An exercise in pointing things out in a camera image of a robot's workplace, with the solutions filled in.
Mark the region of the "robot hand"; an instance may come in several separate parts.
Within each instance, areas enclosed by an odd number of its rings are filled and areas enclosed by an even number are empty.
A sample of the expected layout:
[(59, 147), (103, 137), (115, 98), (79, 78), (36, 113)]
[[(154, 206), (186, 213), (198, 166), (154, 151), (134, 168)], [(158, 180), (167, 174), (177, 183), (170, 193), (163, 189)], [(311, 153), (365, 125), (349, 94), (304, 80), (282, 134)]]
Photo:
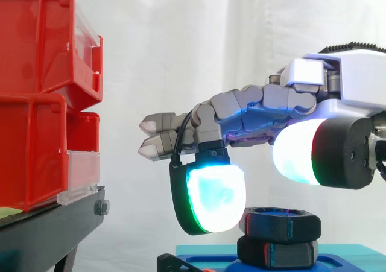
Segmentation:
[(385, 49), (350, 42), (294, 59), (265, 86), (213, 96), (190, 112), (146, 116), (139, 154), (169, 160), (172, 202), (189, 235), (241, 227), (295, 243), (320, 235), (306, 212), (246, 208), (244, 172), (229, 147), (269, 144), (276, 169), (309, 185), (358, 190), (385, 175)]

